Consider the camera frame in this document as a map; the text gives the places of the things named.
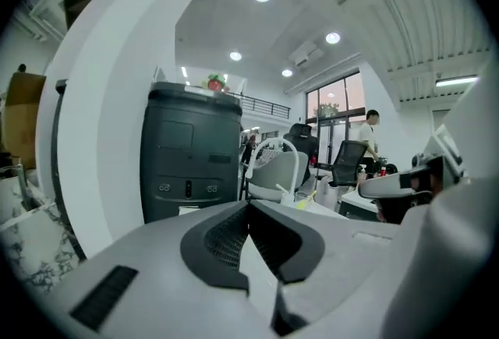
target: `red object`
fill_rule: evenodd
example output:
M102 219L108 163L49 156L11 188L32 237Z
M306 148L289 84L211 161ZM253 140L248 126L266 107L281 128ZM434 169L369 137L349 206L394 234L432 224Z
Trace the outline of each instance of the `red object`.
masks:
M220 92L222 89L222 85L218 80L210 80L208 81L208 89L212 91Z

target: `bottle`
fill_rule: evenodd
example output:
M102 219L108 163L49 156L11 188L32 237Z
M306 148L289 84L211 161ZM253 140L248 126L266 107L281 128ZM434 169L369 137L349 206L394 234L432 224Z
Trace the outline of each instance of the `bottle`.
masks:
M362 167L362 170L359 173L359 176L357 177L357 186L362 184L367 180L367 173L366 173L366 164L361 164L360 167Z

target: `man in white shirt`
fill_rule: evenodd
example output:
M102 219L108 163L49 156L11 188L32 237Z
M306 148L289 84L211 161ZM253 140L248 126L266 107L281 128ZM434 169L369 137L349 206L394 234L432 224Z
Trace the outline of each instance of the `man in white shirt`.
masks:
M377 143L374 137L373 125L378 124L380 121L380 114L375 110L370 110L366 115L366 122L362 124L359 132L359 141L367 145L366 153L361 164L366 165L366 173L369 177L374 174L374 163L378 161L377 156Z

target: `black hair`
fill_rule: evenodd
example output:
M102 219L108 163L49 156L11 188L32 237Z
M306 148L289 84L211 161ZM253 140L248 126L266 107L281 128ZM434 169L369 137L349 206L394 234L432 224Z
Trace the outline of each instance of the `black hair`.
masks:
M371 116L379 116L380 114L375 111L374 109L371 109L370 111L367 112L366 119L370 118Z

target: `railing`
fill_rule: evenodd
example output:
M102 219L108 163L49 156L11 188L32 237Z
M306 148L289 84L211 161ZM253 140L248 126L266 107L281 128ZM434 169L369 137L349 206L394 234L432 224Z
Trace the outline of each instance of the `railing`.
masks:
M245 111L257 111L265 115L273 115L279 118L289 118L290 108L272 102L262 101L246 95L227 93L241 100L241 108Z

